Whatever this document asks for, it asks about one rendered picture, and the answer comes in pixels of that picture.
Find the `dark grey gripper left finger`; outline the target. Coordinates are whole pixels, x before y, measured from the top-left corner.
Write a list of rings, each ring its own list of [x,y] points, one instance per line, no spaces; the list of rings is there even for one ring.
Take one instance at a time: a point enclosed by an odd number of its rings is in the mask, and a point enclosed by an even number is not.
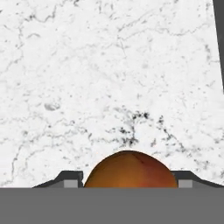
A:
[[[83,171],[61,171],[55,179],[36,185],[36,188],[82,188],[82,180]]]

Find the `orange red peach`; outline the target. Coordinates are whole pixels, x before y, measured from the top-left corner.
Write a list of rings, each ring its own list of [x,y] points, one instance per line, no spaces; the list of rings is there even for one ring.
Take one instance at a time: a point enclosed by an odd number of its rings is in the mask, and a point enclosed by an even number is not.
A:
[[[171,171],[154,157],[133,150],[104,158],[89,174],[85,187],[173,187]]]

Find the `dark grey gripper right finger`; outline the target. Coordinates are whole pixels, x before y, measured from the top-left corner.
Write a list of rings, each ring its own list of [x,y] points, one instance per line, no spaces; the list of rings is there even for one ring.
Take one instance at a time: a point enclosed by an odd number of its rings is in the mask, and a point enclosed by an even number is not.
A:
[[[224,188],[224,185],[219,185],[199,178],[191,171],[172,171],[179,188]]]

